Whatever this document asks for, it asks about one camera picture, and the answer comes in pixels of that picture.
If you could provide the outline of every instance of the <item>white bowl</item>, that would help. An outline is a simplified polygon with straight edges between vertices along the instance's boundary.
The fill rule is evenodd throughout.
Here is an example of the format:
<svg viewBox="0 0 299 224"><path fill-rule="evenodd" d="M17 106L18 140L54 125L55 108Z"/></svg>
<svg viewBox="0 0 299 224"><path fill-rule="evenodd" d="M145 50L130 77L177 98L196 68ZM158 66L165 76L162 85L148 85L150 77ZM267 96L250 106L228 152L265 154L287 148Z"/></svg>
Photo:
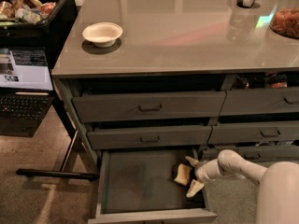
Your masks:
<svg viewBox="0 0 299 224"><path fill-rule="evenodd" d="M101 22L88 26L82 33L85 40L93 42L99 48L112 46L121 34L122 28L110 22Z"/></svg>

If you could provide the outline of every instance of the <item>floor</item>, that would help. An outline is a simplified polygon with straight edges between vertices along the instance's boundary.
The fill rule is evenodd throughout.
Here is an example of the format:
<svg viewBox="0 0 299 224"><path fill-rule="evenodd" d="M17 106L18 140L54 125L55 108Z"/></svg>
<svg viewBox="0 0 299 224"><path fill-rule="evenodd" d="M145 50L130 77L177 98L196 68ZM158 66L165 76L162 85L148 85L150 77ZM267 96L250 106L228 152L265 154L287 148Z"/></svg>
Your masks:
<svg viewBox="0 0 299 224"><path fill-rule="evenodd" d="M69 137L53 108L33 138L0 136L0 223L85 224L94 217L98 181L15 173L52 170L65 142ZM83 148L73 149L69 160L67 171L96 171ZM247 179L206 185L210 208L219 215L213 224L253 224L257 191Z"/></svg>

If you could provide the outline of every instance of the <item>countertop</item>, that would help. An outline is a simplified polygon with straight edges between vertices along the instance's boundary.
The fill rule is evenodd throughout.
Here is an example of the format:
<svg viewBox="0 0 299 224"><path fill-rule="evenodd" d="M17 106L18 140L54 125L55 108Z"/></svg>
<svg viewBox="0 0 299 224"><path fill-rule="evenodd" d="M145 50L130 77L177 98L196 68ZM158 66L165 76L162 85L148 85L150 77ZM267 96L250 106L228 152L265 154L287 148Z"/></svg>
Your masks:
<svg viewBox="0 0 299 224"><path fill-rule="evenodd" d="M299 40L269 28L279 0L85 0L54 77L299 70ZM109 49L84 40L97 22L123 29Z"/></svg>

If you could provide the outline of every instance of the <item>glass jar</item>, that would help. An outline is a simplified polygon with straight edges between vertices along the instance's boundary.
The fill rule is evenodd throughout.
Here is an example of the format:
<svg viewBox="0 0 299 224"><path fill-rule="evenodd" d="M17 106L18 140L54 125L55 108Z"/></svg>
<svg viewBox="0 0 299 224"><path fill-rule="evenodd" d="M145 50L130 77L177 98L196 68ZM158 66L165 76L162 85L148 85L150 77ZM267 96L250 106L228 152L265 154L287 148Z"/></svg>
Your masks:
<svg viewBox="0 0 299 224"><path fill-rule="evenodd" d="M299 38L299 0L280 0L270 28L279 35Z"/></svg>

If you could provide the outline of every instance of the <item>drawer front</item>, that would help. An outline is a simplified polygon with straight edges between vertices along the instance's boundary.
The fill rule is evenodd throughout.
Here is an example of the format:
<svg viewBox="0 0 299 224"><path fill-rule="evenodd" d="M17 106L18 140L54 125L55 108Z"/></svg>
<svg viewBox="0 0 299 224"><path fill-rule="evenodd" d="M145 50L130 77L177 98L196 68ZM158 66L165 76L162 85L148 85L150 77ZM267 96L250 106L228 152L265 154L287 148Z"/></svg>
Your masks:
<svg viewBox="0 0 299 224"><path fill-rule="evenodd" d="M173 167L186 156L196 157L195 152L186 147L103 152L97 211L89 223L190 224L215 219L206 208L205 189L187 199L188 187L172 181Z"/></svg>
<svg viewBox="0 0 299 224"><path fill-rule="evenodd" d="M221 116L299 112L299 88L227 91Z"/></svg>
<svg viewBox="0 0 299 224"><path fill-rule="evenodd" d="M210 126L147 127L88 132L93 149L165 147L206 144Z"/></svg>
<svg viewBox="0 0 299 224"><path fill-rule="evenodd" d="M225 92L167 92L76 97L81 122L215 117Z"/></svg>
<svg viewBox="0 0 299 224"><path fill-rule="evenodd" d="M234 123L213 127L209 144L283 141L299 138L299 121Z"/></svg>

